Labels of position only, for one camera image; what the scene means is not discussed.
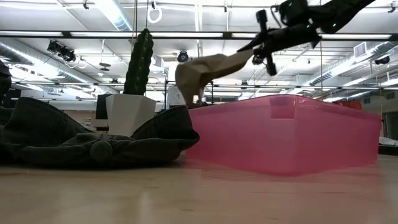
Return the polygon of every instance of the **pink plastic bin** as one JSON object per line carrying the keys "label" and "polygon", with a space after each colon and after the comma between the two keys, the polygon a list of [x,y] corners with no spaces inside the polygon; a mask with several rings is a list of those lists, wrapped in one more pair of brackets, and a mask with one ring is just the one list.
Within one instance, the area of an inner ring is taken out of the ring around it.
{"label": "pink plastic bin", "polygon": [[362,166],[377,159],[381,117],[295,95],[190,110],[198,159],[276,175]]}

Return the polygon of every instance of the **cactus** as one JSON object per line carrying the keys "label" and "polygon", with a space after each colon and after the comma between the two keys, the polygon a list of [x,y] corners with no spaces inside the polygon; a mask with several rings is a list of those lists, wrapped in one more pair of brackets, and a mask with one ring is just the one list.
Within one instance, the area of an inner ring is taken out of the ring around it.
{"label": "cactus", "polygon": [[144,29],[137,37],[131,52],[129,68],[124,83],[124,94],[144,95],[148,83],[149,66],[154,51],[154,41],[149,29]]}

